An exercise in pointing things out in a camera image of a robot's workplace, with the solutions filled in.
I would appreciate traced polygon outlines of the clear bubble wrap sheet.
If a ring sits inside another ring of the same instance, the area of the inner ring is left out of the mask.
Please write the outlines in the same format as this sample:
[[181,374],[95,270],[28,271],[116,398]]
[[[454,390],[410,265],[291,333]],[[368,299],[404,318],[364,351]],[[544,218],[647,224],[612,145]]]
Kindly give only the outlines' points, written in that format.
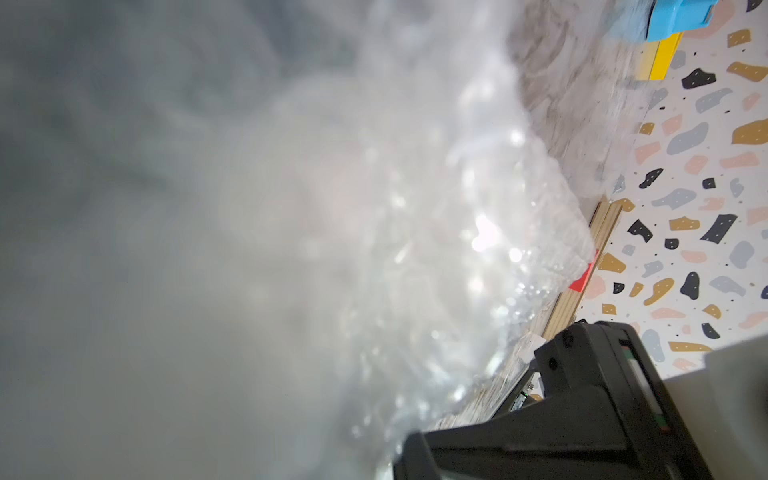
[[377,477],[592,259],[618,2],[3,2],[2,477]]

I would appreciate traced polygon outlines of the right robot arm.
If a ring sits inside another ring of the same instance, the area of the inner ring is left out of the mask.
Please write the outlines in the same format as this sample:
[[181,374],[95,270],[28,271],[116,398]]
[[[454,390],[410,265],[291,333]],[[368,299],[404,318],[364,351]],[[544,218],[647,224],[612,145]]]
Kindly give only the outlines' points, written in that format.
[[637,332],[578,322],[537,349],[544,397],[464,427],[410,435],[397,479],[763,479],[767,341],[662,379]]

